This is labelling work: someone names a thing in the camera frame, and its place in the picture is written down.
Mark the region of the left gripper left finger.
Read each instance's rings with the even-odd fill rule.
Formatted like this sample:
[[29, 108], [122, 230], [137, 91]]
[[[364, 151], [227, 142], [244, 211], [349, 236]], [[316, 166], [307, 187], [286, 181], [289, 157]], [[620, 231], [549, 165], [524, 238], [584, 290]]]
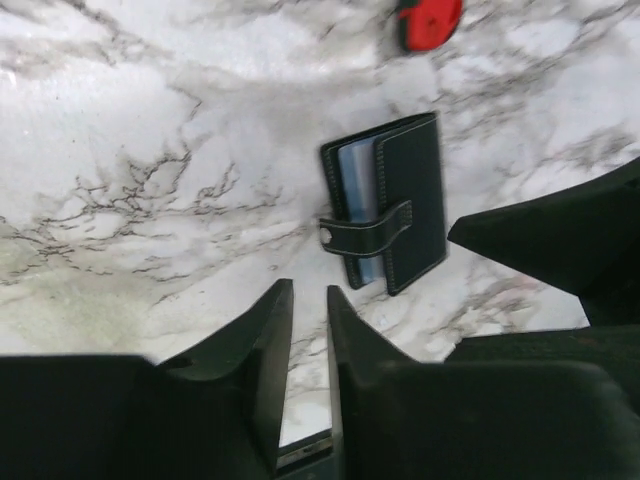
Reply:
[[293, 283], [160, 363], [135, 355], [5, 356], [5, 479], [272, 479]]

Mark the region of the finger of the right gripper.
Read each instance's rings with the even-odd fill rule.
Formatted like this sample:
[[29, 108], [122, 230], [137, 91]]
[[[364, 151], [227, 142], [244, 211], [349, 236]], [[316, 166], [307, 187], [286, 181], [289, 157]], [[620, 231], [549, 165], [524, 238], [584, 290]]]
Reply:
[[593, 326], [639, 322], [639, 162], [459, 218], [450, 242], [576, 296]]

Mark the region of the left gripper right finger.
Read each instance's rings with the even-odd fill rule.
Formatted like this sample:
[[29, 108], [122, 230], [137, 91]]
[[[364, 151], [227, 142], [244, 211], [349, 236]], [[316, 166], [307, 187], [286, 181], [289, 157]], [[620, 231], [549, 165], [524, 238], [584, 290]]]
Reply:
[[635, 479], [635, 326], [462, 340], [421, 363], [327, 290], [341, 479]]

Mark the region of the black leather card holder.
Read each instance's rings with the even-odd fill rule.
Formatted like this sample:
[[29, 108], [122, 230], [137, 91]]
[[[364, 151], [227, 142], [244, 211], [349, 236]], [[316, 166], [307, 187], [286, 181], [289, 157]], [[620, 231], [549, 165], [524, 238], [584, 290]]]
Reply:
[[[356, 186], [340, 166], [348, 148], [371, 154], [374, 211], [356, 217], [348, 191]], [[380, 259], [389, 295], [396, 296], [447, 255], [438, 115], [410, 115], [320, 146], [332, 216], [319, 222], [322, 248], [342, 258], [353, 289], [366, 285], [361, 266]]]

